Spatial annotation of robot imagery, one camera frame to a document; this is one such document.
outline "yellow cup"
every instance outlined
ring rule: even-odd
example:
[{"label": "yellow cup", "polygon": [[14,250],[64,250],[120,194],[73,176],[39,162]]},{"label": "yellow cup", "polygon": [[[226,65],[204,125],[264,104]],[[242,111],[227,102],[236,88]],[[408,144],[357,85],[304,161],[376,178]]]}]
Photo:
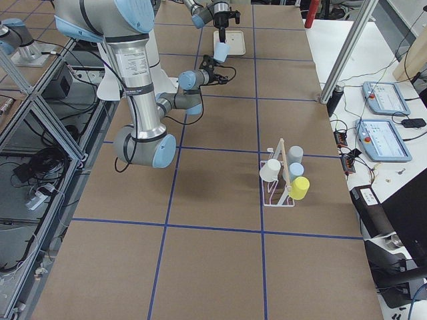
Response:
[{"label": "yellow cup", "polygon": [[291,183],[291,192],[289,196],[293,200],[302,200],[307,194],[308,188],[310,188],[310,182],[305,177],[298,177]]}]

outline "blue joint cap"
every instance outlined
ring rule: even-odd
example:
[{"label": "blue joint cap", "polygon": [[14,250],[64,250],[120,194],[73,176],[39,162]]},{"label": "blue joint cap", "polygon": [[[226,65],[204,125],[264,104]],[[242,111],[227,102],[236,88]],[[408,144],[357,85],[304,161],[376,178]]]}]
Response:
[{"label": "blue joint cap", "polygon": [[154,153],[153,168],[166,168],[175,157],[176,140],[173,135],[166,135]]},{"label": "blue joint cap", "polygon": [[157,95],[155,95],[155,100],[157,101],[161,95],[163,95],[164,92],[159,92]]},{"label": "blue joint cap", "polygon": [[10,18],[6,20],[2,20],[2,24],[4,24],[6,27],[24,27],[25,26],[24,22],[18,18]]},{"label": "blue joint cap", "polygon": [[114,0],[121,16],[140,33],[149,33],[154,27],[154,11],[150,0]]},{"label": "blue joint cap", "polygon": [[4,52],[7,55],[12,54],[12,52],[14,52],[14,50],[15,50],[10,44],[8,44],[4,41],[0,41],[0,48],[3,48]]},{"label": "blue joint cap", "polygon": [[74,25],[64,19],[61,19],[60,17],[55,16],[55,22],[56,28],[59,30],[59,32],[70,38],[96,43],[103,41],[103,37],[100,37],[88,30],[79,27],[78,25]]},{"label": "blue joint cap", "polygon": [[183,90],[190,90],[196,81],[194,71],[185,71],[178,76],[178,84]]},{"label": "blue joint cap", "polygon": [[194,27],[196,27],[196,29],[200,29],[200,28],[203,28],[205,26],[203,19],[201,17],[199,17],[198,15],[192,16],[191,20],[193,20],[193,24],[194,24]]},{"label": "blue joint cap", "polygon": [[195,107],[185,110],[186,115],[199,115],[201,113],[201,103]]}]

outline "brown cardboard surface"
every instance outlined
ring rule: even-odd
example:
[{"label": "brown cardboard surface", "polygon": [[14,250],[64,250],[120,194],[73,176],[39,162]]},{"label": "brown cardboard surface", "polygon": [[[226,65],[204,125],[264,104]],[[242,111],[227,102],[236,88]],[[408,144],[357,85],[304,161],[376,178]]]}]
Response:
[{"label": "brown cardboard surface", "polygon": [[40,1],[36,0],[18,0],[10,8],[8,12],[33,12],[39,5]]},{"label": "brown cardboard surface", "polygon": [[260,236],[168,229],[153,320],[264,318]]},{"label": "brown cardboard surface", "polygon": [[362,240],[266,235],[268,319],[382,320]]},{"label": "brown cardboard surface", "polygon": [[115,158],[113,145],[104,144],[74,216],[164,223],[175,162],[167,169],[131,165],[116,173]]},{"label": "brown cardboard surface", "polygon": [[25,20],[25,24],[28,28],[42,28],[46,29],[53,22],[53,15],[47,15],[45,13],[32,13]]},{"label": "brown cardboard surface", "polygon": [[55,10],[49,1],[42,1],[42,4],[34,11],[36,13],[51,13],[54,14]]},{"label": "brown cardboard surface", "polygon": [[185,128],[183,145],[213,149],[257,151],[254,99],[204,97],[204,116]]},{"label": "brown cardboard surface", "polygon": [[258,59],[313,60],[305,31],[255,30]]},{"label": "brown cardboard surface", "polygon": [[264,207],[264,229],[361,237],[339,159],[304,157],[310,189],[295,207]]},{"label": "brown cardboard surface", "polygon": [[4,12],[4,10],[6,10],[10,6],[12,6],[12,4],[14,4],[15,2],[16,2],[16,0],[2,0],[1,1],[1,7],[0,7],[0,13]]},{"label": "brown cardboard surface", "polygon": [[261,151],[299,145],[308,155],[338,156],[326,106],[309,101],[258,101]]},{"label": "brown cardboard surface", "polygon": [[300,8],[291,5],[255,5],[255,28],[304,29]]},{"label": "brown cardboard surface", "polygon": [[73,221],[32,320],[146,317],[162,232]]},{"label": "brown cardboard surface", "polygon": [[166,72],[168,77],[178,76],[187,70],[198,69],[199,65],[195,66],[196,57],[186,57],[185,55],[159,55],[161,68]]},{"label": "brown cardboard surface", "polygon": [[[236,68],[236,78],[227,83],[227,85],[215,85],[212,87],[202,87],[201,92],[204,95],[218,95],[229,97],[255,97],[255,64],[253,59],[242,59],[228,57],[224,66]],[[232,77],[234,72],[228,69],[215,69],[216,73]]]},{"label": "brown cardboard surface", "polygon": [[169,222],[259,230],[258,156],[181,150]]},{"label": "brown cardboard surface", "polygon": [[175,55],[197,55],[200,30],[191,25],[156,25],[157,48],[159,53]]},{"label": "brown cardboard surface", "polygon": [[[200,55],[213,55],[214,54],[214,32],[217,31],[214,27],[204,27],[201,35]],[[248,28],[227,28],[227,31],[241,31],[244,35],[245,50],[244,55],[236,57],[253,58],[254,57],[254,30]]]},{"label": "brown cardboard surface", "polygon": [[257,60],[256,63],[260,98],[315,101],[322,92],[313,62]]}]

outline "white cup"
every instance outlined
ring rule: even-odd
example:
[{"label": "white cup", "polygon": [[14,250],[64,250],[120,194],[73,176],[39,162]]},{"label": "white cup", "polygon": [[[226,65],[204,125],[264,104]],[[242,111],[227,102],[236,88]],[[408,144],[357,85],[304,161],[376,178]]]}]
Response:
[{"label": "white cup", "polygon": [[280,167],[280,161],[278,161],[277,159],[268,160],[260,170],[261,179],[265,182],[273,182],[277,180]]}]

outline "white table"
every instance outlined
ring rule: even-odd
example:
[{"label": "white table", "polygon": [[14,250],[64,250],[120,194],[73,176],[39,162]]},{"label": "white table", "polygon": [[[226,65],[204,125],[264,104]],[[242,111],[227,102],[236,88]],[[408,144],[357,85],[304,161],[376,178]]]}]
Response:
[{"label": "white table", "polygon": [[[325,83],[328,78],[332,66],[335,63],[336,57],[340,52],[342,44],[352,26],[351,21],[324,21],[315,20],[313,27],[307,29],[308,41],[312,49],[312,55],[314,62],[316,63],[316,70],[318,72],[319,82]],[[388,66],[394,58],[393,52],[391,52],[389,46],[382,37],[377,26],[373,22],[369,22],[354,49],[344,72],[340,79],[347,79],[355,75],[361,75],[366,73],[374,73],[381,68]],[[396,68],[398,62],[395,61],[389,68],[383,70],[375,75],[367,75],[363,77],[352,78],[345,81],[346,85],[361,85],[365,81],[390,81],[395,82],[393,77],[393,70]],[[402,91],[405,99],[417,97],[418,94],[414,90],[413,86],[409,81],[399,83],[399,88]],[[362,95],[361,87],[346,87],[345,99],[341,99],[335,114],[339,120],[344,121],[349,128],[354,127],[354,123],[359,117],[352,115],[351,113],[344,110],[345,101],[347,103],[346,109],[357,115],[363,115],[365,119],[391,119],[391,117],[383,115],[373,114],[369,108],[365,106],[364,97]],[[408,101],[409,108],[411,110],[411,118],[423,118],[427,119],[427,109],[421,100]],[[395,117],[395,120],[399,121],[402,117]],[[399,134],[403,139],[418,136],[425,132],[427,128],[423,129],[405,129],[402,126],[396,126]],[[343,129],[344,126],[339,123],[339,129]],[[363,151],[359,143],[356,144],[356,130],[348,131],[348,145],[351,149],[357,147]],[[426,147],[427,147],[427,135],[418,138],[413,141],[406,142],[413,160],[408,163],[374,163],[368,160],[364,155],[361,158],[371,167],[376,168],[376,178],[372,185],[373,190],[377,194],[379,200],[383,202],[399,188],[403,187],[407,182],[413,179],[417,174],[423,171],[427,167],[426,162]],[[348,189],[352,189],[355,186],[370,184],[370,175],[362,164],[356,163],[356,174],[350,175],[348,178]],[[404,254],[410,258],[408,252],[402,249]],[[400,311],[398,308],[390,309],[385,304],[383,298],[379,295],[379,300],[382,306],[384,319],[391,319],[393,314],[402,314],[401,319],[407,319],[409,306],[407,310]],[[412,312],[412,320],[425,320],[427,315],[427,301],[417,302]]]}]

